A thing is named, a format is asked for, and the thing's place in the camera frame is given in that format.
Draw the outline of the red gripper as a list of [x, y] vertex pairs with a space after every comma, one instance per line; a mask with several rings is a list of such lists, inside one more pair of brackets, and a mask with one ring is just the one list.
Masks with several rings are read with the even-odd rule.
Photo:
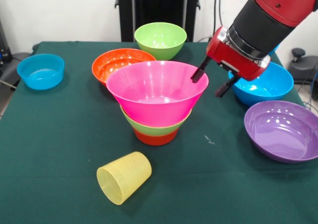
[[237, 74], [237, 76], [233, 76], [216, 90], [215, 96], [218, 98], [222, 98], [240, 77], [248, 81], [259, 77], [267, 69], [271, 61], [269, 55], [258, 60], [251, 59], [240, 53], [228, 39], [228, 29], [223, 26], [219, 27], [212, 36], [206, 53], [207, 56], [191, 77], [193, 83], [197, 83], [200, 80], [211, 59], [219, 64], [223, 64], [226, 68]]

